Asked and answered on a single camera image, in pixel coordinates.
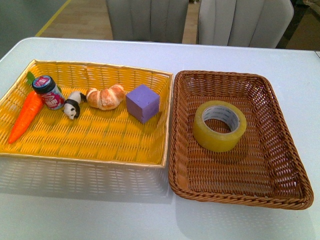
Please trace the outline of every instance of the packing tape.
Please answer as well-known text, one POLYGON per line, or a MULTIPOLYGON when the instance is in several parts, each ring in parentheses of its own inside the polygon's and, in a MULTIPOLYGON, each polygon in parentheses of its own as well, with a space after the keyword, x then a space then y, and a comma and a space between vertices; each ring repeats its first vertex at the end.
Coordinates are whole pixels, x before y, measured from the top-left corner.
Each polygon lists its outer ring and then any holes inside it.
POLYGON ((207 101, 196 110, 192 133, 202 147, 221 153, 233 149, 246 128, 246 117, 237 107, 225 101, 207 101), (231 132, 220 133, 212 130, 205 123, 209 119, 225 122, 231 132))

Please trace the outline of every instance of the purple cube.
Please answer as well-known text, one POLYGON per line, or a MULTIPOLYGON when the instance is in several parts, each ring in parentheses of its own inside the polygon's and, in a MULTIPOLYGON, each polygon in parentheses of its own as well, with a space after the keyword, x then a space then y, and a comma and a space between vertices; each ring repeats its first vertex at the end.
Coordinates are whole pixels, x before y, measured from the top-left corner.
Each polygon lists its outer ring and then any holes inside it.
POLYGON ((142 124, 159 112, 160 96, 142 84, 125 96, 128 112, 142 124))

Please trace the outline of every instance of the gray chair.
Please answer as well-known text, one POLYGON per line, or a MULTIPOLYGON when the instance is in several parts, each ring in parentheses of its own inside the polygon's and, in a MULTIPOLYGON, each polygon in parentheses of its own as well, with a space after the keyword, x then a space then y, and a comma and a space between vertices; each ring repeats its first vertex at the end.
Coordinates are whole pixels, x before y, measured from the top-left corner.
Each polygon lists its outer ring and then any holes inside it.
POLYGON ((290 0, 202 0, 197 43, 275 48, 294 14, 290 0))
POLYGON ((106 0, 114 40, 182 43, 189 0, 106 0))

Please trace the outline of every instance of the wicker basket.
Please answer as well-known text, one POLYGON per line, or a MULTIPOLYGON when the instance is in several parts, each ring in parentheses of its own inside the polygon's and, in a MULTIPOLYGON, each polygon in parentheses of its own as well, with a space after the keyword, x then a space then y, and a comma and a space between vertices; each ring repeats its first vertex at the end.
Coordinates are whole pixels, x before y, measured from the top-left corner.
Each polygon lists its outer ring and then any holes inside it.
MULTIPOLYGON (((217 131, 226 124, 208 120, 217 131)), ((169 183, 182 198, 201 202, 303 210, 314 194, 274 91, 255 74, 181 71, 174 81, 169 183), (221 100, 239 108, 247 129, 236 147, 211 152, 194 139, 197 108, 221 100)))
POLYGON ((136 67, 89 62, 33 60, 0 101, 0 155, 130 164, 163 168, 166 164, 173 74, 136 67), (70 120, 61 110, 44 107, 27 132, 13 144, 8 136, 32 90, 26 76, 49 75, 68 97, 73 91, 102 90, 121 84, 126 93, 141 84, 160 95, 159 113, 141 124, 131 116, 125 100, 102 111, 81 103, 81 114, 70 120))

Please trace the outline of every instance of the jar label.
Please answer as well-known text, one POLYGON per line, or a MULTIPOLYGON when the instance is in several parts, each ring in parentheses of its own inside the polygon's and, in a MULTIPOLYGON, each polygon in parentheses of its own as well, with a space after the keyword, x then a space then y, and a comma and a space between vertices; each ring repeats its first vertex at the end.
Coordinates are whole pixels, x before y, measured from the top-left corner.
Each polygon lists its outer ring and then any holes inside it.
POLYGON ((52 110, 60 109, 65 102, 65 99, 61 95, 57 86, 55 86, 55 88, 52 91, 45 94, 41 94, 41 97, 45 101, 47 107, 52 110))

